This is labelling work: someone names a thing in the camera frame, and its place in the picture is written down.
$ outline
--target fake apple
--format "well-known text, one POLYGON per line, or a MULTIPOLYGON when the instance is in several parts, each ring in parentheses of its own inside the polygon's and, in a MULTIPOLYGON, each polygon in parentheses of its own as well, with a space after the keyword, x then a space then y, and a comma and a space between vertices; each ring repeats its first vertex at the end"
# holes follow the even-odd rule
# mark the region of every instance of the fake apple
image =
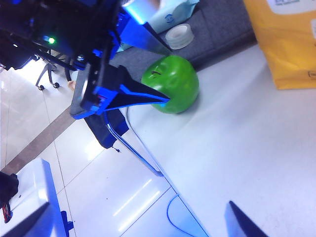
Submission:
POLYGON ((188 109, 199 92, 198 76, 191 63, 171 55, 153 63, 143 74, 142 83, 170 98, 165 104, 153 105, 167 114, 177 114, 188 109))

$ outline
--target label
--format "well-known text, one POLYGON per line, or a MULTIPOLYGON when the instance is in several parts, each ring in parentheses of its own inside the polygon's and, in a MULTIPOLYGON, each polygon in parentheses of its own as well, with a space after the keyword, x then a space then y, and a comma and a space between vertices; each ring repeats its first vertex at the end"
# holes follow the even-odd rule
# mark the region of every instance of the label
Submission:
POLYGON ((291 15, 316 10, 316 0, 267 0, 275 14, 291 15))
POLYGON ((314 35, 314 38, 316 39, 316 19, 313 19, 311 21, 311 24, 312 24, 312 33, 314 35))
POLYGON ((308 76, 309 76, 311 79, 316 79, 316 72, 309 71, 309 72, 308 72, 308 76))
POLYGON ((165 19, 166 19, 166 22, 169 23, 169 24, 171 24, 171 23, 174 22, 174 17, 173 17, 172 14, 168 14, 168 15, 165 17, 165 19))

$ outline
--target floor tile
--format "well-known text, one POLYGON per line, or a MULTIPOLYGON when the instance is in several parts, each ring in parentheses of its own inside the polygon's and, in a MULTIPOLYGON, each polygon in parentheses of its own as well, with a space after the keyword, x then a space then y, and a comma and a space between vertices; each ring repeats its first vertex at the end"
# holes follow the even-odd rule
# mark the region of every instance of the floor tile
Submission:
POLYGON ((45 87, 43 94, 47 105, 47 111, 49 121, 54 121, 65 109, 71 105, 74 92, 67 86, 67 80, 64 74, 64 70, 58 67, 58 73, 52 73, 54 83, 59 83, 58 89, 54 88, 48 80, 48 76, 45 75, 41 80, 41 84, 45 87))
POLYGON ((66 186, 77 237, 119 237, 170 187, 120 144, 115 148, 121 153, 104 150, 66 186))
POLYGON ((18 155, 48 125, 43 93, 34 86, 41 61, 31 61, 21 70, 10 70, 9 123, 6 163, 18 155))
POLYGON ((104 149, 83 119, 75 121, 68 127, 55 140, 55 145, 65 185, 69 184, 104 149))
POLYGON ((5 166, 6 158, 6 140, 7 140, 7 129, 8 129, 8 116, 9 116, 9 90, 10 90, 10 73, 7 71, 1 72, 0 75, 0 109, 1 109, 1 129, 0 129, 0 142, 1 142, 1 157, 0 157, 0 169, 5 166))
POLYGON ((56 193, 59 193, 64 189, 63 177, 61 174, 59 161, 55 149, 54 143, 51 143, 39 156, 50 165, 51 173, 53 175, 53 180, 55 184, 56 193))
MULTIPOLYGON (((66 211, 66 212, 67 212, 67 219, 68 219, 68 221, 72 221, 65 189, 63 189, 63 190, 57 195, 57 198, 58 198, 58 202, 59 202, 60 211, 66 211)), ((75 234, 75 230, 74 230, 74 229, 72 229, 72 230, 69 231, 69 236, 70 236, 70 237, 76 237, 76 234, 75 234)))
MULTIPOLYGON (((187 237, 168 221, 167 207, 176 193, 170 188, 149 210, 144 213, 122 237, 187 237)), ((207 237, 192 214, 176 197, 169 207, 169 218, 173 224, 195 237, 207 237)))

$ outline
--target gray cushion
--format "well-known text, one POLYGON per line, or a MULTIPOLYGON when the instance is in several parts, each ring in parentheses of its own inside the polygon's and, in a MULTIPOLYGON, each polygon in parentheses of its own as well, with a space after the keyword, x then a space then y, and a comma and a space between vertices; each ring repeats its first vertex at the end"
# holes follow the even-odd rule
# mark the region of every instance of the gray cushion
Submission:
MULTIPOLYGON (((191 25, 195 39, 187 47, 174 50, 173 54, 188 59, 197 70, 235 48, 255 42, 242 0, 200 0, 186 23, 191 25)), ((118 53, 111 64, 127 67, 132 78, 140 81, 145 70, 161 57, 133 47, 118 53)))

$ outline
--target chair leg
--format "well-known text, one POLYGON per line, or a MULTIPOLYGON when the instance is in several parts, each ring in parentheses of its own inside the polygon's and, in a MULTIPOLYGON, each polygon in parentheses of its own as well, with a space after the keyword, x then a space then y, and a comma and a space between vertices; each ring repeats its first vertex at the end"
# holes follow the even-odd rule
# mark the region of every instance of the chair leg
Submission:
MULTIPOLYGON (((70 64, 70 60, 71 60, 71 58, 67 57, 65 63, 70 64)), ((67 81, 71 81, 72 80, 71 76, 70 76, 70 71, 67 68, 65 68, 65 76, 66 76, 67 81)))
POLYGON ((51 75, 51 72, 53 71, 53 68, 55 68, 55 65, 52 65, 50 63, 47 64, 48 65, 48 78, 49 78, 49 82, 50 84, 53 85, 54 88, 59 88, 59 83, 53 83, 53 78, 52 78, 52 75, 51 75))
POLYGON ((45 72, 48 71, 48 64, 45 65, 43 71, 40 73, 38 80, 36 81, 35 86, 39 89, 39 90, 44 90, 44 86, 40 85, 39 86, 39 82, 40 79, 43 77, 43 75, 45 74, 45 72))

